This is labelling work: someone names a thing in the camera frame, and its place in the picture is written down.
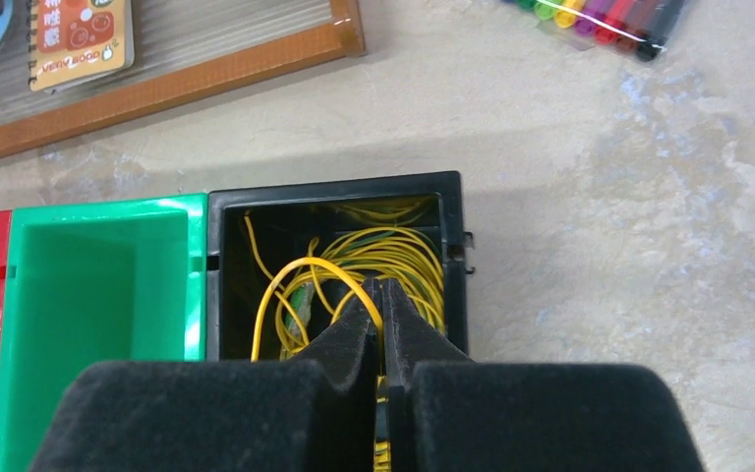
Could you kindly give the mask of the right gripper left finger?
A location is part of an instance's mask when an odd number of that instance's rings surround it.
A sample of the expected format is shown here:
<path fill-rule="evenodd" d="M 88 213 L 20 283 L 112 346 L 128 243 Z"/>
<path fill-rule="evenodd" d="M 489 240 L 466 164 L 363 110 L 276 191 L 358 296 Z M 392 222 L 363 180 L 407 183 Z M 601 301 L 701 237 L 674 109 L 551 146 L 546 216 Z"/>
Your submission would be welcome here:
<path fill-rule="evenodd" d="M 286 361 L 91 365 L 33 471 L 369 471 L 377 328 L 360 300 Z"/>

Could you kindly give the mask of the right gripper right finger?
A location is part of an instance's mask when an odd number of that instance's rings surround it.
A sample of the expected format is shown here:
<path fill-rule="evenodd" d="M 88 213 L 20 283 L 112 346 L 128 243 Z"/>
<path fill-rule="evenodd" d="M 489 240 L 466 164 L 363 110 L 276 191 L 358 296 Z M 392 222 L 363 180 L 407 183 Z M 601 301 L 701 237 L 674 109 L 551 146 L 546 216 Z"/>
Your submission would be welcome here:
<path fill-rule="evenodd" d="M 380 287 L 395 471 L 699 471 L 680 408 L 631 364 L 481 363 Z"/>

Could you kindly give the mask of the black plastic bin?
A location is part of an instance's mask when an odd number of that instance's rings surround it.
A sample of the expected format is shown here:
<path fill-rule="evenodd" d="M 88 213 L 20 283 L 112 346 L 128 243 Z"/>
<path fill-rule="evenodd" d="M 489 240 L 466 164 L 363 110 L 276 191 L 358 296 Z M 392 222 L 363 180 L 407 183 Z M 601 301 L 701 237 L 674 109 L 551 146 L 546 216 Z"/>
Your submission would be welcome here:
<path fill-rule="evenodd" d="M 313 238 L 322 252 L 341 236 L 377 226 L 423 233 L 444 275 L 445 330 L 468 349 L 464 228 L 459 172 L 218 190 L 208 196 L 206 349 L 208 360 L 247 359 L 257 308 L 277 273 L 305 256 Z"/>

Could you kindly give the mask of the green plastic bin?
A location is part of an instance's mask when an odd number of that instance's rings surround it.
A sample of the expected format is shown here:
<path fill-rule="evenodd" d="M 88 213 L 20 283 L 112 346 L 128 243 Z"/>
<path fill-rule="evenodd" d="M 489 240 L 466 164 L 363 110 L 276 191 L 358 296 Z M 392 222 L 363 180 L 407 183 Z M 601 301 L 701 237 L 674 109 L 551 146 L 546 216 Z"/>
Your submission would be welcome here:
<path fill-rule="evenodd" d="M 204 193 L 17 208 L 0 342 L 0 471 L 25 471 L 67 386 L 109 360 L 201 361 Z"/>

